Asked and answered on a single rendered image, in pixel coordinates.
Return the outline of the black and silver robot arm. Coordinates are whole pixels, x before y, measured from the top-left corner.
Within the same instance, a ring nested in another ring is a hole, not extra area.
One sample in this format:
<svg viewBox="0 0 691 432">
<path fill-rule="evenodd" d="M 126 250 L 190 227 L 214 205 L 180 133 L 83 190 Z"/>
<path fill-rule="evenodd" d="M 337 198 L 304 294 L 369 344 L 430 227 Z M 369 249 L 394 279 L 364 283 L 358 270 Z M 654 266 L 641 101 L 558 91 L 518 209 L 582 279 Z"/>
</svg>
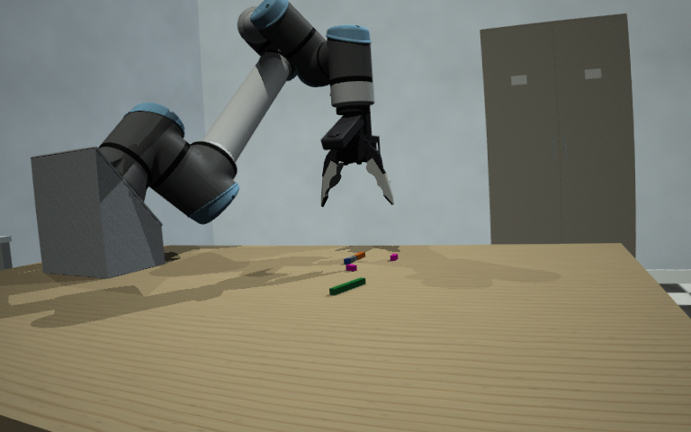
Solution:
<svg viewBox="0 0 691 432">
<path fill-rule="evenodd" d="M 150 187 L 199 224 L 237 196 L 236 161 L 286 81 L 330 81 L 336 108 L 374 104 L 365 27 L 333 26 L 325 40 L 288 0 L 264 0 L 242 12 L 238 32 L 260 59 L 202 140 L 184 140 L 182 121 L 165 106 L 140 103 L 99 147 L 143 202 Z"/>
</svg>

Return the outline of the green rod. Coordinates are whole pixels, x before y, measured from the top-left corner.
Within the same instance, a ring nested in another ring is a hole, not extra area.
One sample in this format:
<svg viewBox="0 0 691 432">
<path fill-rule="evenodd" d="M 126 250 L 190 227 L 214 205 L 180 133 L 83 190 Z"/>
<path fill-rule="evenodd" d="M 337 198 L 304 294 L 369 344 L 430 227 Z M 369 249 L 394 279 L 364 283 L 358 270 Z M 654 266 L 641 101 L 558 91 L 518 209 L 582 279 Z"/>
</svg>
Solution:
<svg viewBox="0 0 691 432">
<path fill-rule="evenodd" d="M 353 281 L 347 282 L 347 283 L 342 283 L 338 286 L 329 288 L 329 295 L 338 295 L 340 293 L 344 293 L 346 291 L 352 290 L 356 287 L 359 287 L 361 285 L 365 284 L 365 278 L 357 278 L 354 279 Z"/>
</svg>

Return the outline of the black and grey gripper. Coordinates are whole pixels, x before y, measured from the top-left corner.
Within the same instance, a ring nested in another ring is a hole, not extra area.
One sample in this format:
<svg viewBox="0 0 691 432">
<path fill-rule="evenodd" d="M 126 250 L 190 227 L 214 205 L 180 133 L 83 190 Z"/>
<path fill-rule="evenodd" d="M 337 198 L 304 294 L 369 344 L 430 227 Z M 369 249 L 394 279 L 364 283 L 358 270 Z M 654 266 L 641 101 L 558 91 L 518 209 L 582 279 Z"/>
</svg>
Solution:
<svg viewBox="0 0 691 432">
<path fill-rule="evenodd" d="M 376 178 L 377 185 L 383 191 L 383 196 L 393 205 L 390 178 L 386 176 L 387 174 L 383 169 L 381 159 L 380 137 L 372 136 L 370 105 L 359 104 L 337 107 L 337 115 L 352 114 L 361 114 L 364 126 L 355 134 L 344 149 L 331 149 L 328 152 L 322 173 L 321 207 L 324 207 L 328 199 L 329 190 L 339 183 L 343 166 L 353 163 L 361 165 L 362 162 L 367 163 L 366 170 Z M 376 148 L 376 143 L 378 143 L 378 148 Z M 339 163 L 339 161 L 343 163 Z"/>
</svg>

